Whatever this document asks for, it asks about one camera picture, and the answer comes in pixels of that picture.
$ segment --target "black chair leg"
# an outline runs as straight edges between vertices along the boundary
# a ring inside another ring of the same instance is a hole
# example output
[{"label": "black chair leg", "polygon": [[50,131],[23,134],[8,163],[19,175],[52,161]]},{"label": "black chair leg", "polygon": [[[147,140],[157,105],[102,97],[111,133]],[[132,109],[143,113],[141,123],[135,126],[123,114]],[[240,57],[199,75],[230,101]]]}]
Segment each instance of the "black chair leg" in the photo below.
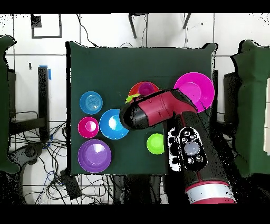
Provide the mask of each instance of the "black chair leg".
[{"label": "black chair leg", "polygon": [[184,23],[184,25],[183,25],[183,30],[186,28],[186,26],[187,26],[187,24],[188,24],[188,20],[189,20],[189,18],[190,18],[190,15],[191,15],[191,13],[188,13],[187,18],[186,18],[186,20],[185,20],[185,23]]},{"label": "black chair leg", "polygon": [[133,21],[132,21],[132,15],[133,15],[133,13],[129,13],[129,22],[130,22],[130,26],[131,26],[131,29],[132,29],[134,39],[136,39],[137,36],[136,36],[136,31],[135,31],[135,28],[134,28]]}]

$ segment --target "light blue bowl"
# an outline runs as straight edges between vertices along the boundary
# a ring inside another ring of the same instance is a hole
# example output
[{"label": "light blue bowl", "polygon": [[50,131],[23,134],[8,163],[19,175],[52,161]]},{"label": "light blue bowl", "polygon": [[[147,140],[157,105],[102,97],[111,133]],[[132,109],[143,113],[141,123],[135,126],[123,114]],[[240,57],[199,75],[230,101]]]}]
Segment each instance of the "light blue bowl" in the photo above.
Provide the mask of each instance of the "light blue bowl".
[{"label": "light blue bowl", "polygon": [[97,92],[89,91],[84,93],[80,99],[80,107],[86,114],[98,113],[103,105],[103,100]]},{"label": "light blue bowl", "polygon": [[111,139],[124,138],[129,130],[123,127],[119,119],[119,109],[107,110],[100,118],[99,127],[102,134]]}]

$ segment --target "green table surface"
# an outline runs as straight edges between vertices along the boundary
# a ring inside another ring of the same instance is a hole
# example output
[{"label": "green table surface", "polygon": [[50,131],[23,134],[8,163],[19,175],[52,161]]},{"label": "green table surface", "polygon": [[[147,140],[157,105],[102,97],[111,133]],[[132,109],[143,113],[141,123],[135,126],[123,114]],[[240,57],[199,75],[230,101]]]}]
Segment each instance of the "green table surface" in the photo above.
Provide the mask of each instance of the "green table surface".
[{"label": "green table surface", "polygon": [[[83,117],[92,116],[99,121],[107,110],[121,109],[130,89],[138,82],[149,81],[166,89],[173,88],[177,79],[188,72],[200,72],[211,78],[212,54],[216,50],[214,43],[203,49],[86,48],[74,42],[69,45],[71,174],[89,174],[78,163],[78,150],[88,140],[78,133],[78,123]],[[95,115],[85,114],[80,108],[80,98],[87,91],[95,91],[103,99],[103,107]],[[110,140],[99,131],[95,139],[104,141],[112,152],[111,164],[102,174],[166,174],[165,154],[153,155],[146,147],[147,138],[153,133],[163,134],[162,125],[129,131],[120,140]]]}]

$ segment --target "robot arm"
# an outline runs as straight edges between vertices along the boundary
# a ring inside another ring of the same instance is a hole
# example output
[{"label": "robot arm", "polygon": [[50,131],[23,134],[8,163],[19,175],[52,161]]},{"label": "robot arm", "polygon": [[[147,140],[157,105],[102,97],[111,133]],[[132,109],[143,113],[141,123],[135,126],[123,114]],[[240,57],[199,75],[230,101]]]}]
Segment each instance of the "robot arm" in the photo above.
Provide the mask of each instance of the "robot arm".
[{"label": "robot arm", "polygon": [[163,122],[168,173],[182,173],[190,203],[235,203],[197,109],[179,90],[163,90],[132,100],[121,110],[120,121],[130,130]]}]

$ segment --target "bowl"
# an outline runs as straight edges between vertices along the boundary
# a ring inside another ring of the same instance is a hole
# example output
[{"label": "bowl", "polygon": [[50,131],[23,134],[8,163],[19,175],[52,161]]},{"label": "bowl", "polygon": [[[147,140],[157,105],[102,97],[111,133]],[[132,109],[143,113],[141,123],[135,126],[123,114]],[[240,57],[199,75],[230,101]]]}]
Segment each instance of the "bowl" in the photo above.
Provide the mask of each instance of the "bowl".
[{"label": "bowl", "polygon": [[84,117],[78,124],[78,132],[84,138],[93,138],[99,132],[99,123],[93,117]]},{"label": "bowl", "polygon": [[212,81],[199,72],[190,72],[181,76],[176,81],[174,89],[180,89],[197,107],[198,113],[209,108],[215,96]]},{"label": "bowl", "polygon": [[153,84],[152,82],[139,82],[139,83],[137,83],[136,85],[134,85],[131,88],[131,90],[129,91],[129,96],[134,95],[134,94],[139,94],[139,88],[140,88],[140,86],[143,83],[149,83],[149,84],[151,84],[153,86],[153,88],[154,88],[154,92],[158,92],[159,91],[159,88],[155,84]]},{"label": "bowl", "polygon": [[155,92],[155,89],[153,85],[149,82],[144,82],[143,84],[140,85],[139,87],[139,94],[143,96],[147,96]]},{"label": "bowl", "polygon": [[107,110],[100,118],[99,126],[102,134],[112,140],[124,138],[129,130],[123,127],[119,118],[119,109]]},{"label": "bowl", "polygon": [[100,173],[111,163],[111,150],[108,145],[98,139],[83,143],[78,152],[80,166],[89,173]]},{"label": "bowl", "polygon": [[97,114],[101,110],[102,105],[103,100],[97,92],[89,91],[81,96],[80,107],[86,114]]},{"label": "bowl", "polygon": [[160,155],[164,152],[163,135],[155,133],[147,139],[146,146],[150,153]]}]

